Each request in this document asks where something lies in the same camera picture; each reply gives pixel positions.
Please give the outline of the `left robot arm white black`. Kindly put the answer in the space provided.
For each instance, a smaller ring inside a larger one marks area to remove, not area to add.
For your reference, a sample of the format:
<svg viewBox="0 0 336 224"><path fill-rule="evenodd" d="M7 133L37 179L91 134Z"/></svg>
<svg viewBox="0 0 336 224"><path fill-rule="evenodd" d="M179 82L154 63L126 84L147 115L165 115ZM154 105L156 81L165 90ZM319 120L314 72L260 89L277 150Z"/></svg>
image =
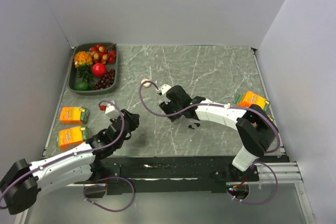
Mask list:
<svg viewBox="0 0 336 224"><path fill-rule="evenodd" d="M123 109L108 128L68 151L36 162L24 158L14 162L1 180L1 209L16 215L60 187L87 180L98 183L104 176L101 161L130 139L139 120L139 114Z"/></svg>

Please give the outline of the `beige earbud charging case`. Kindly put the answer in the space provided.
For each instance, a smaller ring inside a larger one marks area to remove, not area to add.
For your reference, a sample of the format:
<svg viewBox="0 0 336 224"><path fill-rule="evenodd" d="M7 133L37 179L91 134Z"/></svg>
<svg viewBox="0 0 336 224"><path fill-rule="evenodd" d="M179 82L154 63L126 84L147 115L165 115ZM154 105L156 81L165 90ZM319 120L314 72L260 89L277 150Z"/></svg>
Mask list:
<svg viewBox="0 0 336 224"><path fill-rule="evenodd" d="M151 81L146 78L141 80L141 84L145 88L149 88L152 85Z"/></svg>

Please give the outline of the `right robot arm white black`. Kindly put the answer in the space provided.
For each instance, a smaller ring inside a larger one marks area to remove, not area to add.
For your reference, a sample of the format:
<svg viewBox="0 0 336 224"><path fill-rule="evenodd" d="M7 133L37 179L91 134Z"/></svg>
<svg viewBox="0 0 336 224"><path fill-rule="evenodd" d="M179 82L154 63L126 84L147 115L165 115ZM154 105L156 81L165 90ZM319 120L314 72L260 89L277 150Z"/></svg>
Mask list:
<svg viewBox="0 0 336 224"><path fill-rule="evenodd" d="M236 130L243 144L229 168L229 175L235 181L243 180L250 166L264 156L279 131L264 110L252 104L248 107L220 104L207 98L191 98L181 86L162 85L156 91L165 95L168 102L159 107L173 122L184 116L198 121L209 121Z"/></svg>

